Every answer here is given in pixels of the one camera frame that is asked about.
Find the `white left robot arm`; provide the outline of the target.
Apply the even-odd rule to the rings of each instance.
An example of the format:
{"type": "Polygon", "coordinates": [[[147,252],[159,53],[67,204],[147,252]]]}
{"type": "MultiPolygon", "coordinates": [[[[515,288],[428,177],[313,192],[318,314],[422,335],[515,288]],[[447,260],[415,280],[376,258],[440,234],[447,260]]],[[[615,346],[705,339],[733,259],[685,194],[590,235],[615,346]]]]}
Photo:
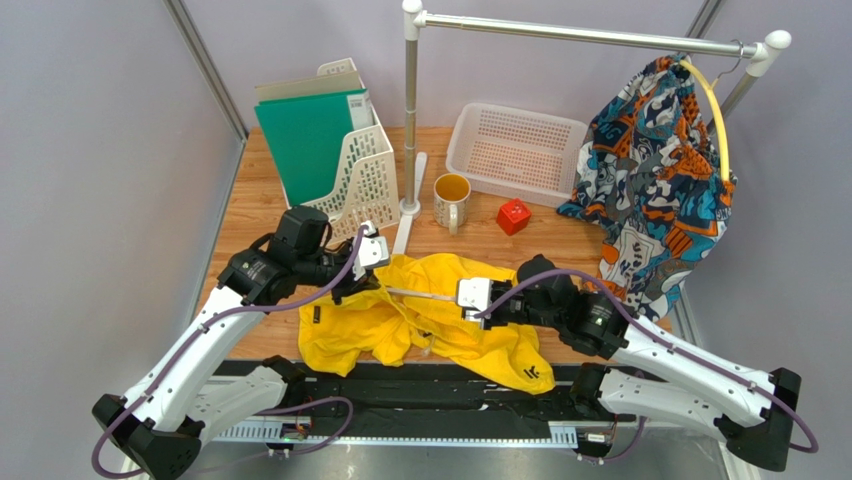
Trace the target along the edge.
{"type": "Polygon", "coordinates": [[[234,254],[201,311],[163,358],[121,395],[105,394],[92,415],[103,432],[90,461],[106,479],[122,473],[103,467],[111,443],[152,479],[177,479],[223,431],[276,407],[295,410],[303,373],[281,356],[246,377],[202,391],[236,344],[268,314],[301,308],[325,295],[334,303],[375,289],[373,272],[391,260],[387,239],[371,221],[330,248],[329,217],[315,207],[286,210],[275,231],[234,254]]]}

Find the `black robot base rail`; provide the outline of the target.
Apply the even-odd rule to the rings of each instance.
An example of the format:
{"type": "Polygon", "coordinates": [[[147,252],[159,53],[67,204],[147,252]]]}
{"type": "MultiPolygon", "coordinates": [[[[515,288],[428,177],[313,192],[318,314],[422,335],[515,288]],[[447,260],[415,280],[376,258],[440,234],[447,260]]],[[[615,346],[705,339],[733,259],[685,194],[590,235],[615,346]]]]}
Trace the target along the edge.
{"type": "Polygon", "coordinates": [[[341,428],[346,440],[570,445],[569,428],[622,440],[639,425],[634,415],[578,401],[571,391],[581,374],[578,365],[555,366],[556,385],[543,394],[511,389],[449,363],[362,363],[346,377],[296,366],[306,377],[280,405],[297,408],[315,439],[341,428]]]}

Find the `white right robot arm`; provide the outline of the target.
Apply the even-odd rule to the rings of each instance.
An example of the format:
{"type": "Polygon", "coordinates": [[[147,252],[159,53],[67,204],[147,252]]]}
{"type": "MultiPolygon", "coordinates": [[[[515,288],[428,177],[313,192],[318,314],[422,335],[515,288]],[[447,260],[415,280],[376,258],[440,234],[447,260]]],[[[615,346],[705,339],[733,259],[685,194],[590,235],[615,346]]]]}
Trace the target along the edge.
{"type": "Polygon", "coordinates": [[[456,303],[463,319],[483,330],[550,328],[562,343],[591,357],[570,390],[582,416],[662,420],[723,443],[755,467],[785,470],[798,374],[752,369],[709,353],[628,312],[603,286],[580,290],[573,281],[578,275],[537,255],[518,269],[515,281],[459,281],[456,303]]]}

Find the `beige clothes hanger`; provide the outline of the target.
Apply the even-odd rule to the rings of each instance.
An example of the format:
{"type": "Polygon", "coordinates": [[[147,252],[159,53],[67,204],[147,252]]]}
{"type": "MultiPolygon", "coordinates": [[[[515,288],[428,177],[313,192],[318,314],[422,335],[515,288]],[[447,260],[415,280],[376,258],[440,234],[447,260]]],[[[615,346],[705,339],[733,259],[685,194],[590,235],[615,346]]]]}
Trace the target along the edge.
{"type": "Polygon", "coordinates": [[[406,290],[406,289],[399,289],[399,288],[390,288],[390,287],[387,287],[385,290],[390,295],[400,296],[400,297],[420,298],[420,299],[451,302],[451,303],[456,303],[456,301],[457,301],[457,298],[455,296],[448,296],[448,295],[441,295],[441,294],[434,294],[434,293],[427,293],[427,292],[420,292],[420,291],[415,291],[415,290],[406,290]]]}

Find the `yellow shorts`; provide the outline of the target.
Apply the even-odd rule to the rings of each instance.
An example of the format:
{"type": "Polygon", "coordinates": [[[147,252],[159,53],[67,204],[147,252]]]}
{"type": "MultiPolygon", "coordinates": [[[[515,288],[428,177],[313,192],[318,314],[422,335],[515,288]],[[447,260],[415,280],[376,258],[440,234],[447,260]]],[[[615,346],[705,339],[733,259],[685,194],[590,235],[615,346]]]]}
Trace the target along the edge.
{"type": "Polygon", "coordinates": [[[384,366],[399,367],[409,352],[420,348],[504,387],[533,395],[554,389],[552,367],[539,352],[533,327],[510,324],[482,330],[465,321],[454,303],[394,296],[385,290],[452,296],[461,279],[514,280],[512,270],[439,253],[422,258],[396,255],[375,275],[378,290],[344,298],[341,305],[324,297],[300,308],[298,348],[311,369],[346,376],[363,353],[384,366]]]}

